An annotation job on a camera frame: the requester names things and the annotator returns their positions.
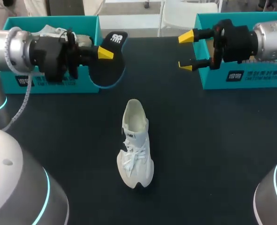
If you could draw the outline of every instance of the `cardboard box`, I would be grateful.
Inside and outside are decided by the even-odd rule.
[[[29,32],[38,32],[48,24],[52,27],[71,29],[76,34],[89,35],[95,45],[103,41],[98,16],[42,16],[42,17],[10,17],[7,19],[4,30],[19,27]],[[44,76],[33,77],[31,93],[97,93],[96,87],[89,77],[88,67],[78,68],[77,80],[67,73],[62,83],[49,83]],[[2,84],[7,94],[22,94],[26,92],[28,79],[26,76],[15,75],[12,72],[0,72]]]
[[[277,20],[277,12],[198,14],[195,28],[212,29],[224,19],[231,19],[234,26],[247,25],[252,30],[256,23]],[[213,55],[213,40],[200,40],[193,45],[197,60]],[[199,73],[204,89],[277,87],[277,64],[222,62],[218,70],[200,68]]]

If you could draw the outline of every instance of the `new balance logo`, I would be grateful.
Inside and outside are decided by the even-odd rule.
[[[131,135],[131,134],[126,134],[129,137],[135,138],[135,135]]]
[[[111,41],[115,42],[115,43],[120,43],[120,41],[123,39],[122,35],[117,35],[117,34],[113,34],[112,38],[110,39]]]

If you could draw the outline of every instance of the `coiled cable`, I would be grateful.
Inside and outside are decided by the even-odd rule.
[[[12,62],[10,60],[10,54],[9,54],[9,47],[10,47],[10,41],[12,39],[12,37],[16,34],[16,32],[21,31],[22,29],[19,27],[13,27],[9,30],[8,34],[6,35],[5,38],[5,61],[9,67],[9,69],[17,74],[17,75],[25,75],[28,76],[28,85],[27,85],[27,90],[26,90],[26,94],[24,97],[24,100],[22,102],[22,106],[20,107],[20,109],[17,111],[17,113],[15,114],[15,116],[11,119],[10,123],[3,128],[3,131],[7,131],[11,125],[20,117],[20,115],[22,114],[22,112],[25,110],[26,105],[28,103],[29,100],[29,96],[30,96],[30,92],[31,92],[31,87],[32,87],[32,77],[33,76],[37,76],[37,75],[44,75],[43,73],[40,72],[30,72],[30,73],[25,73],[25,72],[20,72],[18,70],[16,70],[16,68],[12,65]]]

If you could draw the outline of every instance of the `dark table surface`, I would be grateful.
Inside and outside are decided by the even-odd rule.
[[[127,70],[98,94],[32,95],[9,133],[62,185],[69,225],[255,225],[253,194],[277,163],[277,89],[202,90],[176,37],[131,38]],[[123,183],[116,157],[127,101],[150,121],[151,185]],[[9,96],[14,114],[23,99]]]

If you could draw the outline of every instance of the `chair leg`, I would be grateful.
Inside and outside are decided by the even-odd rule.
[[[165,2],[161,1],[161,6],[160,6],[160,18],[159,18],[159,27],[158,27],[158,32],[157,32],[157,37],[161,36],[161,26],[162,26],[162,14],[163,14],[163,8],[164,8]]]
[[[265,11],[266,11],[266,9],[267,9],[268,5],[269,5],[269,0],[266,0],[266,1],[265,1],[264,8],[263,8],[263,12],[265,12]]]

